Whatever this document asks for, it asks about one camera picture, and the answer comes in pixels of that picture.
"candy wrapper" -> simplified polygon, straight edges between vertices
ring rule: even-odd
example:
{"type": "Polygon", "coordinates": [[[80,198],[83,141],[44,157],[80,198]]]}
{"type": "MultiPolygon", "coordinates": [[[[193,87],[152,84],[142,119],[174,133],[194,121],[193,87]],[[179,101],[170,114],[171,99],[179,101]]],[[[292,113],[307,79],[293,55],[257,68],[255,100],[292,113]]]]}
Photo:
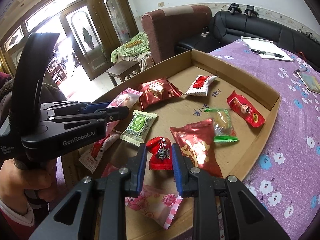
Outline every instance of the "candy wrapper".
{"type": "Polygon", "coordinates": [[[158,114],[141,112],[138,110],[134,110],[133,114],[133,119],[127,129],[120,135],[120,139],[139,146],[141,143],[144,143],[149,129],[158,114]]]}
{"type": "MultiPolygon", "coordinates": [[[[111,172],[118,170],[110,163],[106,166],[102,177],[108,176],[111,172]]],[[[125,198],[125,204],[129,208],[152,218],[164,229],[168,229],[176,214],[182,197],[178,192],[165,194],[162,190],[143,185],[142,191],[137,198],[125,198]]]]}
{"type": "Polygon", "coordinates": [[[187,124],[184,127],[170,127],[173,138],[179,144],[183,156],[189,157],[195,167],[208,171],[212,176],[222,177],[213,150],[213,121],[187,124]]]}
{"type": "Polygon", "coordinates": [[[139,90],[143,93],[140,97],[141,109],[169,98],[178,98],[182,92],[172,85],[166,78],[157,79],[140,84],[139,90]]]}
{"type": "Polygon", "coordinates": [[[207,96],[210,84],[218,76],[201,76],[199,75],[196,80],[189,87],[185,95],[188,96],[207,96]]]}
{"type": "MultiPolygon", "coordinates": [[[[141,92],[131,88],[127,88],[126,90],[122,91],[119,95],[117,95],[116,98],[111,101],[107,108],[127,106],[129,109],[131,109],[134,106],[134,104],[139,100],[141,95],[141,92]]],[[[106,134],[110,134],[119,122],[120,120],[107,123],[106,134]]]]}
{"type": "Polygon", "coordinates": [[[95,142],[92,147],[85,151],[79,158],[79,161],[91,172],[94,173],[100,163],[103,153],[118,140],[120,133],[111,131],[105,138],[95,142]]]}
{"type": "Polygon", "coordinates": [[[213,114],[214,141],[216,143],[236,142],[239,140],[235,130],[233,130],[229,110],[205,109],[204,111],[213,114]]]}
{"type": "Polygon", "coordinates": [[[227,98],[230,108],[247,121],[252,127],[259,127],[264,124],[263,116],[244,97],[236,94],[235,91],[227,98]]]}
{"type": "Polygon", "coordinates": [[[166,137],[156,137],[146,144],[152,157],[149,161],[151,170],[172,170],[171,142],[166,137]]]}

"wooden stool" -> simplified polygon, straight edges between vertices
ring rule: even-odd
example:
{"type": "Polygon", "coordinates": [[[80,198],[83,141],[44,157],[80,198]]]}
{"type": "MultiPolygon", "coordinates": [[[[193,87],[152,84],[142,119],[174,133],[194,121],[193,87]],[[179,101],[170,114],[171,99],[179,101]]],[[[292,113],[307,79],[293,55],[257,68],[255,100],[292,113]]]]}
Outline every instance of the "wooden stool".
{"type": "Polygon", "coordinates": [[[120,78],[121,82],[124,82],[124,77],[130,78],[130,73],[133,71],[136,71],[137,74],[140,72],[139,62],[123,60],[109,68],[106,73],[108,73],[113,85],[116,87],[118,84],[114,77],[120,78]]]}

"black leather sofa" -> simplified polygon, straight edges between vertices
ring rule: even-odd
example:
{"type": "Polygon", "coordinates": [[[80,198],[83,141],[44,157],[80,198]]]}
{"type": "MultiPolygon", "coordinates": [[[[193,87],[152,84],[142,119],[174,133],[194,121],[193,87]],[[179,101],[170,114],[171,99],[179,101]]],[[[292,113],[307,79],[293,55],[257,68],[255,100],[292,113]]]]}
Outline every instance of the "black leather sofa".
{"type": "Polygon", "coordinates": [[[231,14],[228,11],[216,13],[209,24],[210,34],[201,33],[179,41],[175,53],[197,49],[209,53],[241,38],[241,36],[273,41],[278,47],[291,53],[302,52],[310,66],[320,72],[320,45],[307,36],[279,23],[245,14],[231,14]]]}

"sofa backrest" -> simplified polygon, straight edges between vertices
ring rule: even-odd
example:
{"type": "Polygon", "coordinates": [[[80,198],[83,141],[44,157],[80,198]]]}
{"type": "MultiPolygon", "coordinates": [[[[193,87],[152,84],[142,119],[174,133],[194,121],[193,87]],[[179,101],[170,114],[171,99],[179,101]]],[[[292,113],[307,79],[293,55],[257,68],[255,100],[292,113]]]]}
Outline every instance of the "sofa backrest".
{"type": "Polygon", "coordinates": [[[307,62],[320,71],[320,45],[305,35],[279,23],[260,17],[247,17],[245,14],[228,11],[217,12],[209,24],[213,36],[225,46],[241,36],[273,41],[278,47],[291,53],[302,52],[307,62]]]}
{"type": "Polygon", "coordinates": [[[145,14],[141,22],[155,63],[175,56],[175,44],[200,33],[211,17],[210,8],[203,5],[163,8],[145,14]]]}

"green candy wrapper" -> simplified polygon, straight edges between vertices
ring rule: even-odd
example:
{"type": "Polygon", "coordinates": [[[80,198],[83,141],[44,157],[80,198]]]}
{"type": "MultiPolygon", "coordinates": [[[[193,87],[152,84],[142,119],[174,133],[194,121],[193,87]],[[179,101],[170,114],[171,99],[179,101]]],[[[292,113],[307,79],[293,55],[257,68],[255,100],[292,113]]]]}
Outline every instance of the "green candy wrapper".
{"type": "Polygon", "coordinates": [[[120,135],[120,139],[136,146],[144,143],[146,136],[158,114],[133,111],[133,119],[127,129],[120,135]]]}
{"type": "Polygon", "coordinates": [[[216,143],[236,142],[239,139],[233,130],[229,110],[227,109],[206,109],[205,112],[213,113],[214,141],[216,143]]]}

